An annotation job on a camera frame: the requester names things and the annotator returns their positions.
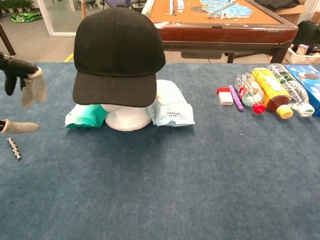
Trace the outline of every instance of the teal cloth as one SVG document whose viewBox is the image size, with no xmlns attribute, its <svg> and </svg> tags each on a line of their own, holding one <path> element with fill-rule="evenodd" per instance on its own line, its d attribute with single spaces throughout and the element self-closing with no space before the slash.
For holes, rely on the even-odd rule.
<svg viewBox="0 0 320 240">
<path fill-rule="evenodd" d="M 100 128 L 104 123 L 107 111 L 100 105 L 76 105 L 65 117 L 67 129 L 87 127 Z"/>
</svg>

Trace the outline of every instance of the white plastic bag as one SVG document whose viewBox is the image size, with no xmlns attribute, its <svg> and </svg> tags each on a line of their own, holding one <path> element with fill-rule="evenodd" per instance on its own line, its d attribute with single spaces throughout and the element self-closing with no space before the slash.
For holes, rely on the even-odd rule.
<svg viewBox="0 0 320 240">
<path fill-rule="evenodd" d="M 148 106 L 154 125 L 182 127 L 195 124 L 193 108 L 174 82 L 157 80 L 156 86 L 156 99 Z"/>
</svg>

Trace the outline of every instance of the purple toy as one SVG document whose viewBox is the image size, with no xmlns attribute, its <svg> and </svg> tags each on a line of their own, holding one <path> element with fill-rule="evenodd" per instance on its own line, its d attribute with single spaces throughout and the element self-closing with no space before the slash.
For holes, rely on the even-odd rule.
<svg viewBox="0 0 320 240">
<path fill-rule="evenodd" d="M 243 112 L 244 106 L 242 105 L 234 87 L 232 85 L 230 85 L 229 89 L 230 89 L 230 92 L 231 92 L 231 95 L 232 95 L 232 98 L 233 98 L 233 101 L 234 101 L 236 108 L 239 110 L 239 112 Z"/>
</svg>

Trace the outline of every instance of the white wall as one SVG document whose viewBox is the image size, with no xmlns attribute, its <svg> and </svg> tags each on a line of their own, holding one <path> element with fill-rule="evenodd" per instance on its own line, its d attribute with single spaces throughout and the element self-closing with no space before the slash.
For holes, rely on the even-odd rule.
<svg viewBox="0 0 320 240">
<path fill-rule="evenodd" d="M 54 3 L 52 2 L 52 0 L 41 0 L 44 4 L 44 6 L 47 8 L 47 7 L 50 7 L 52 6 Z"/>
<path fill-rule="evenodd" d="M 320 11 L 320 0 L 306 0 L 305 1 L 306 13 L 302 13 L 298 23 L 305 20 L 311 20 L 315 11 Z"/>
</svg>

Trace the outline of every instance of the glass door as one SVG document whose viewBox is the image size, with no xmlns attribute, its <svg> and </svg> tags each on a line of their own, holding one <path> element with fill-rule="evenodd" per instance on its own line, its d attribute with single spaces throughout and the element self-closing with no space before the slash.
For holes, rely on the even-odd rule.
<svg viewBox="0 0 320 240">
<path fill-rule="evenodd" d="M 103 0 L 82 0 L 86 15 L 106 9 Z M 81 0 L 37 0 L 46 28 L 52 36 L 74 36 L 82 20 Z"/>
</svg>

